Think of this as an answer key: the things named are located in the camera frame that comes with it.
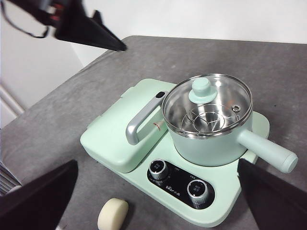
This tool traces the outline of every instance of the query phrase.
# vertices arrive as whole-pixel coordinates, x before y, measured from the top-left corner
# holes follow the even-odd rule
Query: mint green multi-cooker
[[[138,143],[137,128],[162,103],[162,113],[178,153],[201,166],[220,166],[249,149],[278,170],[296,166],[295,153],[252,132],[251,91],[241,80],[208,74],[160,92],[128,124],[126,137]]]
[[[269,131],[243,82],[208,74],[178,85],[143,79],[80,141],[91,157],[177,215],[214,227],[240,194],[239,159],[255,163],[257,153],[283,172],[295,167],[295,154],[265,139]],[[190,192],[193,183],[204,186],[202,195]]]

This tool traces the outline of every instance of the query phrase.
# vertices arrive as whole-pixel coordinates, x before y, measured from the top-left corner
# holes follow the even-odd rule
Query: brand logo
[[[172,189],[172,186],[166,186],[166,189],[169,190],[170,192],[174,193],[177,196],[180,196],[180,193]]]

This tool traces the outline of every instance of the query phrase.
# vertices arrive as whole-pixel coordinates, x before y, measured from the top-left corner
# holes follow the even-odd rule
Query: silver metal handle
[[[126,138],[129,144],[136,145],[139,142],[137,136],[138,127],[158,107],[168,92],[159,92],[138,114],[129,122],[126,128]]]

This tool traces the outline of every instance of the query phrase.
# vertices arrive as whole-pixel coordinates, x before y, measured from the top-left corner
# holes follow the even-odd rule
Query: stainless steel pot rim
[[[231,79],[234,79],[236,81],[238,81],[245,89],[246,91],[248,92],[248,95],[249,95],[249,107],[247,109],[247,111],[245,112],[245,114],[240,117],[235,123],[233,123],[232,125],[230,126],[227,126],[225,128],[222,128],[221,130],[217,130],[217,131],[213,131],[213,132],[206,132],[206,133],[200,133],[200,132],[190,132],[190,131],[185,131],[185,130],[182,130],[180,129],[179,127],[176,127],[174,126],[173,124],[171,124],[166,116],[165,116],[165,102],[166,100],[168,99],[168,96],[170,95],[170,93],[175,89],[177,88],[178,86],[180,86],[181,84],[187,82],[187,81],[190,81],[194,78],[199,78],[199,77],[208,77],[208,76],[214,76],[214,77],[227,77],[227,78],[231,78]],[[202,75],[198,75],[198,76],[194,76],[194,77],[191,77],[189,79],[186,79],[182,82],[180,82],[178,85],[176,85],[168,94],[167,96],[163,99],[163,102],[162,102],[162,114],[163,114],[163,117],[164,117],[164,120],[166,121],[166,124],[167,126],[173,130],[174,132],[178,133],[179,135],[181,136],[184,136],[184,137],[188,137],[188,138],[194,138],[194,139],[208,139],[208,138],[211,138],[211,137],[216,137],[216,136],[221,136],[221,135],[226,135],[226,134],[229,134],[232,132],[232,130],[235,128],[235,127],[239,127],[239,126],[242,126],[243,124],[245,124],[245,122],[248,120],[248,118],[250,117],[251,113],[253,111],[253,99],[252,99],[252,94],[251,94],[251,91],[249,89],[249,87],[243,82],[241,81],[240,79],[238,78],[235,78],[233,76],[230,76],[230,75],[226,75],[226,74],[220,74],[220,73],[210,73],[210,74],[202,74]]]

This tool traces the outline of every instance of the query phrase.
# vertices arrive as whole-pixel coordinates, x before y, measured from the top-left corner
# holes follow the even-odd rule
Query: control knob
[[[187,186],[189,198],[196,205],[205,203],[208,199],[208,187],[202,180],[193,180]]]
[[[168,167],[164,160],[154,160],[149,166],[151,176],[156,180],[163,180],[168,176]]]

